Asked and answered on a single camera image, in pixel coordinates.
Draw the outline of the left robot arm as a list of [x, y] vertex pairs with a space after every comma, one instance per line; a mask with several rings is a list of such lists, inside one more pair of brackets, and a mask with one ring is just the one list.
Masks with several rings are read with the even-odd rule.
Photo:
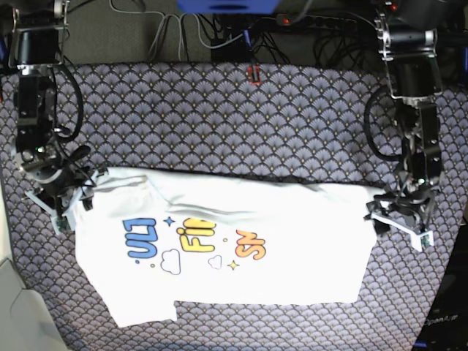
[[[392, 227], [427, 239], [434, 201], [443, 175], [440, 121], [435, 98], [442, 93], [437, 63], [437, 27], [457, 1], [375, 1], [375, 28], [387, 84], [369, 98], [363, 129], [373, 153], [395, 162], [399, 187], [368, 203], [366, 219], [378, 235]], [[388, 92], [396, 101], [394, 123], [401, 153], [382, 154], [371, 136], [371, 105]]]

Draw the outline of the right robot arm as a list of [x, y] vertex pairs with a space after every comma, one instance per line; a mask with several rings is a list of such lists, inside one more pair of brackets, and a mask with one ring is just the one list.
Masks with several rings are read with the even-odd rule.
[[[80, 134], [84, 121], [83, 95], [64, 63], [61, 38], [68, 27], [68, 1], [7, 1], [12, 8], [12, 47], [8, 65], [19, 74], [15, 106], [18, 111], [13, 158], [19, 171], [38, 188], [32, 197], [45, 210], [63, 216], [78, 191], [95, 183], [88, 167], [78, 162], [91, 149], [79, 146], [73, 152], [65, 145]], [[74, 129], [59, 123], [58, 87], [55, 72], [71, 83], [77, 102]]]

